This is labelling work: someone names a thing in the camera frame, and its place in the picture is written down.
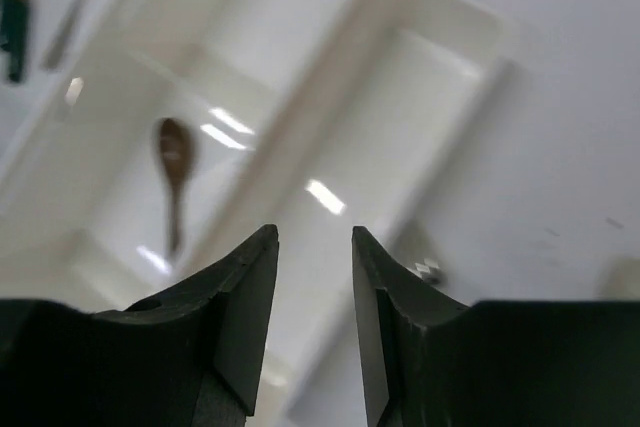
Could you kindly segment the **white narrow tray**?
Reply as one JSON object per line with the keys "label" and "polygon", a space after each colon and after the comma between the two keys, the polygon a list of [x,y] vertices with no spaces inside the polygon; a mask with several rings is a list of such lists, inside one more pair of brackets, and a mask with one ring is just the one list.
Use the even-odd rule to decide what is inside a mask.
{"label": "white narrow tray", "polygon": [[277,280],[253,426],[287,426],[319,369],[339,385],[330,426],[364,422],[351,232],[396,241],[503,73],[510,23],[475,0],[350,0],[291,101],[250,208],[279,231]]}

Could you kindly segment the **large silver fork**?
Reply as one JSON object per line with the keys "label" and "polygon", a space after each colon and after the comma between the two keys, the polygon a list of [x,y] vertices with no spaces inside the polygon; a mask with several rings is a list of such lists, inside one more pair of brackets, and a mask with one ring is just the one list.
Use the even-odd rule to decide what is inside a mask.
{"label": "large silver fork", "polygon": [[440,285],[446,275],[439,255],[426,232],[417,224],[409,225],[398,239],[405,266],[429,285]]}

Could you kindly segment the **white divided utensil tray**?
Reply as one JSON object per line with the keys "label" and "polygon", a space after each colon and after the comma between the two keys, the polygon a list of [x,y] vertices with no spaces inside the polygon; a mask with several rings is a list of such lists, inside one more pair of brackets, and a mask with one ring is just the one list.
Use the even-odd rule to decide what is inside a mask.
{"label": "white divided utensil tray", "polygon": [[[174,275],[348,1],[118,1],[4,176],[3,261]],[[175,259],[154,148],[163,117],[197,141]]]}

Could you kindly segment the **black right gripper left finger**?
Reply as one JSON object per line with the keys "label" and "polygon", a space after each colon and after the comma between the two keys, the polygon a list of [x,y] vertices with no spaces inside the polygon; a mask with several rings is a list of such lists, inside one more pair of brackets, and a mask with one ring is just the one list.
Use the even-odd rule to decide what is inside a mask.
{"label": "black right gripper left finger", "polygon": [[260,227],[221,260],[95,315],[98,426],[242,426],[253,416],[278,268]]}

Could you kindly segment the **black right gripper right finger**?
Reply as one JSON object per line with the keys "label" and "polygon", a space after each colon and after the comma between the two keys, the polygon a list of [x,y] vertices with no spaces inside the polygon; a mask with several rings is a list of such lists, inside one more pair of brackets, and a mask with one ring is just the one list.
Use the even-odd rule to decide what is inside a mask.
{"label": "black right gripper right finger", "polygon": [[467,307],[398,263],[367,228],[353,228],[351,245],[367,424],[445,426],[429,334]]}

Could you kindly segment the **green handled utensil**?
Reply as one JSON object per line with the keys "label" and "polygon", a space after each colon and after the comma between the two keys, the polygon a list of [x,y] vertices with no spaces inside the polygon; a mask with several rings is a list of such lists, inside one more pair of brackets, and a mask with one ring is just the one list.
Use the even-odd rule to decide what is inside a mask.
{"label": "green handled utensil", "polygon": [[8,55],[7,80],[22,83],[25,76],[30,23],[30,0],[2,0],[1,50]]}

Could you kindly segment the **white plastic spoon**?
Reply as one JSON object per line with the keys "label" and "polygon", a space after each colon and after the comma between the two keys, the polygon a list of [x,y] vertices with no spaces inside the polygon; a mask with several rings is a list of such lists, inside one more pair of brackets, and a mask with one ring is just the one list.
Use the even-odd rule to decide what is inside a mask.
{"label": "white plastic spoon", "polygon": [[608,300],[639,300],[640,261],[618,257],[609,263],[602,276],[597,296]]}

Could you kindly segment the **dark wooden spoon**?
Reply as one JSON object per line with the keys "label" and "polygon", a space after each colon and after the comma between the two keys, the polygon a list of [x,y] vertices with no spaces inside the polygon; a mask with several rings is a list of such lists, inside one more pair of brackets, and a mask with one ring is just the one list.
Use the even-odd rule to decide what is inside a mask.
{"label": "dark wooden spoon", "polygon": [[168,257],[175,259],[183,244],[184,193],[197,163],[197,141],[185,122],[163,117],[155,125],[154,148],[168,192]]}

